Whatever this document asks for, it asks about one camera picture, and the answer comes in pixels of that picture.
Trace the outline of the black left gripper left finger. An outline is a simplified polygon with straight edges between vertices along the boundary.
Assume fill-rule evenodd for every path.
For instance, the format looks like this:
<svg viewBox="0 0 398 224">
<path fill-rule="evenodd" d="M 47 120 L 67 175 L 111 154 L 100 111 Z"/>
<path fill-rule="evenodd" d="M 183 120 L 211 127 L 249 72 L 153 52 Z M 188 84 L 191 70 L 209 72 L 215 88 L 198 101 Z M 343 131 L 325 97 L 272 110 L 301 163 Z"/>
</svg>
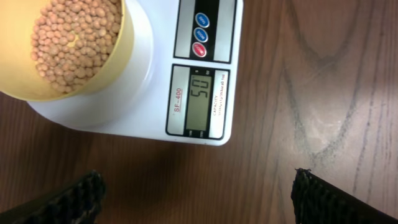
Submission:
<svg viewBox="0 0 398 224">
<path fill-rule="evenodd" d="M 1 223 L 96 223 L 105 194 L 103 177 L 92 170 L 58 190 L 2 212 Z"/>
</svg>

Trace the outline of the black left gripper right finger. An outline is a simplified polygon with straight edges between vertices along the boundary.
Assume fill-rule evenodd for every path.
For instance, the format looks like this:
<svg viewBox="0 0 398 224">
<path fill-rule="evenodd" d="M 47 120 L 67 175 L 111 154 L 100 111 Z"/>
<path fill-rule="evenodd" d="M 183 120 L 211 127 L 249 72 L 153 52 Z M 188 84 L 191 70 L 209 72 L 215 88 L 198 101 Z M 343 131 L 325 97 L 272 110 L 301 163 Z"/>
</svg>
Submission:
<svg viewBox="0 0 398 224">
<path fill-rule="evenodd" d="M 397 219 L 311 173 L 296 169 L 291 199 L 297 224 L 397 224 Z"/>
</svg>

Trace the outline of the yellow plastic bowl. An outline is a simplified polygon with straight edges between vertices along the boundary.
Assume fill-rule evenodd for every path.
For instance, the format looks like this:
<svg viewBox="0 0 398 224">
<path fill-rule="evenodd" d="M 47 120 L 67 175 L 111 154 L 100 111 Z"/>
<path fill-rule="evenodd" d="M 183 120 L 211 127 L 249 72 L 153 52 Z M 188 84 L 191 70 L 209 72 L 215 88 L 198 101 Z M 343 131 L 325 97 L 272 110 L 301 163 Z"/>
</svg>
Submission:
<svg viewBox="0 0 398 224">
<path fill-rule="evenodd" d="M 53 101 L 102 90 L 133 42 L 126 1 L 2 1 L 1 91 Z"/>
</svg>

